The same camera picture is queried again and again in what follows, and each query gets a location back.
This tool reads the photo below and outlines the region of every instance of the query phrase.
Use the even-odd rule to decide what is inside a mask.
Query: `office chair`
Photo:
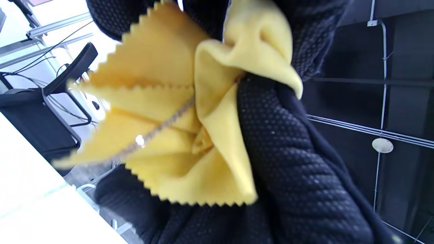
[[[11,89],[0,95],[0,112],[49,162],[68,156],[80,148],[81,139],[72,129],[92,122],[89,113],[67,89],[69,80],[77,80],[98,55],[92,43],[87,43],[78,57],[50,84],[37,89]],[[48,101],[47,96],[66,93],[83,112],[87,121],[68,125]],[[65,176],[69,170],[57,170]]]

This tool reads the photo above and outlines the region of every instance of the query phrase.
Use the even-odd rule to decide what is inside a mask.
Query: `black glove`
[[[144,0],[87,1],[97,25],[117,40],[153,5]],[[320,68],[348,1],[275,2],[292,28],[293,66],[307,80]],[[184,10],[221,39],[227,1],[187,0]],[[259,196],[255,204],[162,202],[123,166],[99,183],[97,202],[130,221],[146,244],[394,243],[345,164],[306,119],[292,89],[248,74],[237,100]]]

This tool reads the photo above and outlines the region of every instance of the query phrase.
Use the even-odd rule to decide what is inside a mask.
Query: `white desk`
[[[126,244],[0,113],[0,243]]]

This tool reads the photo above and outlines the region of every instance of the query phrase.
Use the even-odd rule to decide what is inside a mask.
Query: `cable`
[[[81,116],[78,116],[78,115],[72,113],[71,111],[69,111],[67,108],[65,108],[65,106],[63,106],[63,105],[62,105],[59,101],[57,101],[55,98],[53,98],[53,97],[48,97],[48,98],[49,98],[52,102],[54,102],[53,105],[54,105],[55,107],[57,107],[58,109],[60,109],[60,110],[62,110],[62,111],[64,111],[64,112],[66,112],[66,113],[68,113],[69,115],[74,116],[74,117],[76,117],[76,118],[78,118],[78,119],[81,119],[81,120],[87,121],[86,118],[83,118],[83,117],[81,117]],[[92,124],[98,124],[98,122],[93,121],[93,120],[91,120],[91,123],[92,123]]]
[[[6,72],[1,72],[1,75],[3,76],[21,76],[23,78],[28,79],[29,81],[31,81],[32,83],[34,83],[35,85],[37,85],[38,87],[41,87],[39,84],[37,84],[34,80],[32,80],[31,78],[27,77],[27,76],[23,76],[20,74],[14,74],[14,73],[6,73]]]
[[[26,71],[26,70],[28,70],[28,69],[31,69],[31,68],[35,67],[36,65],[40,64],[41,62],[43,62],[43,61],[45,61],[45,60],[47,60],[47,59],[52,59],[52,58],[55,58],[55,56],[51,56],[51,57],[44,58],[43,60],[41,60],[41,61],[35,63],[34,65],[28,67],[27,69],[20,70],[20,71],[18,71],[18,72],[16,72],[16,73],[13,73],[13,74],[18,74],[18,73],[21,73],[21,72]]]
[[[69,64],[68,64],[68,63],[64,63],[62,66],[60,66],[59,69],[58,69],[57,72],[56,72],[56,77],[59,76],[59,71],[60,71],[60,69],[61,69],[63,66],[66,66],[66,67],[68,68]]]
[[[66,39],[68,39],[70,36],[74,35],[75,33],[77,33],[79,30],[83,29],[84,27],[88,26],[90,23],[92,23],[93,20],[87,24],[85,24],[84,26],[80,27],[78,30],[74,31],[73,33],[71,33],[69,36],[65,37],[63,40],[61,40],[59,43],[57,43],[56,45],[54,45],[52,48],[50,48],[48,51],[46,51],[43,55],[41,55],[39,58],[35,59],[33,62],[29,63],[28,65],[24,66],[23,68],[14,71],[13,73],[18,73],[20,72],[22,69],[27,68],[28,66],[30,66],[31,64],[33,64],[34,62],[36,62],[37,60],[39,60],[40,58],[44,57],[47,53],[51,52],[51,50],[55,49],[57,46],[59,46],[60,44],[62,44],[62,42]]]
[[[40,87],[40,88],[41,88],[41,87],[44,87],[44,86],[46,86],[46,85],[48,85],[48,83],[46,83],[46,82],[44,82],[44,81],[42,81],[42,80],[35,79],[35,78],[29,78],[29,77],[27,77],[27,76],[23,76],[23,75],[20,75],[20,74],[0,72],[0,75],[3,75],[3,76],[21,76],[21,77],[23,77],[23,78],[28,79],[29,81],[31,81],[32,83],[34,83],[36,86],[38,86],[38,87]],[[57,107],[58,109],[60,109],[61,111],[64,111],[65,113],[67,113],[67,114],[69,114],[69,115],[71,115],[71,116],[73,116],[73,117],[76,117],[76,118],[78,118],[78,119],[81,119],[81,120],[83,120],[83,121],[87,121],[86,118],[83,118],[83,117],[81,117],[81,116],[78,116],[78,115],[72,113],[71,111],[69,111],[67,108],[65,108],[65,106],[63,106],[63,105],[62,105],[59,101],[57,101],[55,98],[50,97],[50,96],[48,96],[47,98],[48,98],[50,101],[52,101],[52,102],[53,102],[53,105],[54,105],[55,107]],[[98,122],[91,120],[91,124],[92,124],[92,126],[93,126],[95,129],[97,129],[96,125],[98,125]]]

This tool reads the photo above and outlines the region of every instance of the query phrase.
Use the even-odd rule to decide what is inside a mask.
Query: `yellow fabric sample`
[[[289,25],[273,3],[233,0],[225,26],[223,44],[209,39],[176,4],[148,10],[80,86],[110,102],[112,110],[82,152],[55,165],[111,158],[195,96],[195,108],[130,155],[126,168],[162,200],[253,203],[257,194],[238,122],[237,77],[244,70],[269,77],[293,87],[298,97],[302,85],[290,66]]]

